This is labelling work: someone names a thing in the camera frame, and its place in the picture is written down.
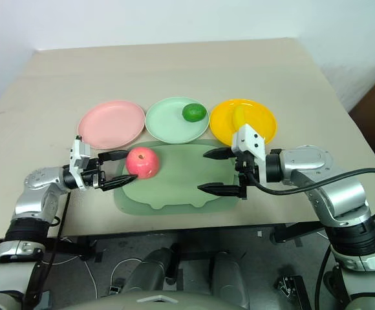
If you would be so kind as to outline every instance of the table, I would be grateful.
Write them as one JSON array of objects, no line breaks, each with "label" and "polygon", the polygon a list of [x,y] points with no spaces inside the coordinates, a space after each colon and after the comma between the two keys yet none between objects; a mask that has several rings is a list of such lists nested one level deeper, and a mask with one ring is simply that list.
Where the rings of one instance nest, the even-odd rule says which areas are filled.
[{"label": "table", "polygon": [[[294,39],[74,48],[36,52],[0,99],[0,238],[23,180],[36,168],[65,165],[80,118],[111,99],[146,111],[157,101],[187,96],[209,110],[231,98],[253,99],[277,118],[267,146],[313,144],[346,170],[375,167],[375,155],[310,56]],[[214,138],[208,130],[201,138]],[[135,140],[154,140],[146,130]],[[359,177],[375,212],[375,175]],[[63,210],[60,200],[59,214]],[[74,191],[63,233],[112,234],[316,220],[304,194],[248,200],[209,214],[131,216],[112,192]]]}]

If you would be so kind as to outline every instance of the lime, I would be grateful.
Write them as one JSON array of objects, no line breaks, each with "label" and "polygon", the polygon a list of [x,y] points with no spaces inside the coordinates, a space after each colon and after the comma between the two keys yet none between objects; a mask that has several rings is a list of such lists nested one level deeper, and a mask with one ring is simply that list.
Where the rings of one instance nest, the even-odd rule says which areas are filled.
[{"label": "lime", "polygon": [[199,103],[190,103],[183,108],[182,115],[187,121],[200,121],[206,116],[206,109]]}]

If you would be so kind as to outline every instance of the red apple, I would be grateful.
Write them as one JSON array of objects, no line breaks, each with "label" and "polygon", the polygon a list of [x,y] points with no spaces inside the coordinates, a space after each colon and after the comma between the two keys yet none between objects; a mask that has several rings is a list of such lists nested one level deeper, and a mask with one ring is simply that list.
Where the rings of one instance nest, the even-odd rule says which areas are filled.
[{"label": "red apple", "polygon": [[135,147],[128,153],[125,167],[130,174],[137,174],[139,179],[148,179],[159,171],[159,158],[148,147]]}]

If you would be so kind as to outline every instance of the pink plate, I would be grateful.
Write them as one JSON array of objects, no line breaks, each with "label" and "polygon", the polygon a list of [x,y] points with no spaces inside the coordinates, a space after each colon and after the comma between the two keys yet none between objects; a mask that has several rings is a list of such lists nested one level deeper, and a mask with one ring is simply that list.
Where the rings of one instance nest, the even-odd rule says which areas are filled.
[{"label": "pink plate", "polygon": [[114,100],[88,111],[78,125],[78,134],[95,149],[115,149],[134,140],[143,128],[142,108],[130,101]]}]

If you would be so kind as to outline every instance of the silicone mat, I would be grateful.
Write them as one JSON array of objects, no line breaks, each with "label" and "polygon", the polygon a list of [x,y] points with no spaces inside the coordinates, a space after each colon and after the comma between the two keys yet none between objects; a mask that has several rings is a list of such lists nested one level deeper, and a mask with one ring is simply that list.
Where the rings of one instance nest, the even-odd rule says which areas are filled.
[{"label": "silicone mat", "polygon": [[[225,211],[235,206],[236,197],[218,197],[197,189],[209,182],[237,184],[235,160],[211,160],[203,153],[222,146],[212,139],[196,140],[183,145],[159,141],[132,147],[150,147],[158,155],[160,170],[150,179],[135,180],[114,191],[118,208],[134,215],[167,215]],[[124,161],[118,174],[127,174]]]}]

